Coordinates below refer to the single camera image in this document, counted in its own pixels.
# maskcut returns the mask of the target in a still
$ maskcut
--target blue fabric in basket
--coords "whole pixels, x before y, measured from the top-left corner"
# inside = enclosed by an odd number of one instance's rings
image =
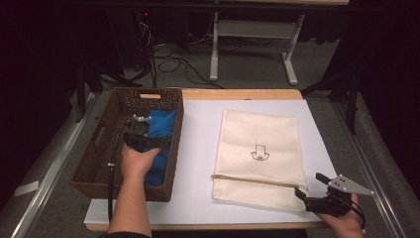
[[[152,110],[149,115],[152,117],[152,119],[149,121],[149,136],[152,138],[159,138],[165,136],[171,138],[173,128],[175,126],[176,110]],[[146,186],[163,185],[167,160],[169,158],[169,146],[162,148],[155,157],[154,163],[152,164],[151,169],[145,177]]]

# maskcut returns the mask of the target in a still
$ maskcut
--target human arm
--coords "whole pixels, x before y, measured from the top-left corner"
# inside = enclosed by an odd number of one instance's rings
[[[159,149],[139,153],[124,144],[121,172],[124,177],[108,233],[129,231],[152,236],[146,207],[145,175]]]
[[[358,197],[352,194],[352,201],[357,204]],[[335,217],[329,214],[315,213],[325,221],[337,238],[363,238],[364,233],[361,228],[361,218],[352,210],[346,215]]]

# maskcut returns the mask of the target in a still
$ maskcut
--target person's right hand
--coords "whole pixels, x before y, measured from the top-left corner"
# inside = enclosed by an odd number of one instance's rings
[[[121,173],[126,178],[143,179],[154,162],[155,156],[160,152],[159,148],[140,153],[124,144],[121,151]]]
[[[352,201],[358,204],[358,197],[352,194]],[[315,213],[325,221],[338,238],[360,238],[364,237],[361,228],[361,218],[352,210],[346,215],[335,217],[329,214]]]

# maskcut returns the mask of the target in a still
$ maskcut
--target wicker basket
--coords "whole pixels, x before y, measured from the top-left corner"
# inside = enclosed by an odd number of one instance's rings
[[[163,185],[146,186],[146,200],[170,201],[183,117],[182,91],[180,89],[114,88],[70,184],[90,198],[107,198],[108,163],[119,128],[132,118],[133,114],[148,116],[154,109],[176,109],[177,113]],[[117,152],[121,151],[122,145],[121,140]],[[123,180],[120,154],[116,153],[114,197],[118,196]]]

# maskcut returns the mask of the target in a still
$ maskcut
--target printed logo on bag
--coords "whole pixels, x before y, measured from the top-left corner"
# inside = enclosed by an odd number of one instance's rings
[[[256,145],[256,150],[251,152],[254,160],[257,161],[265,161],[269,157],[269,153],[265,151],[265,146],[263,145]]]

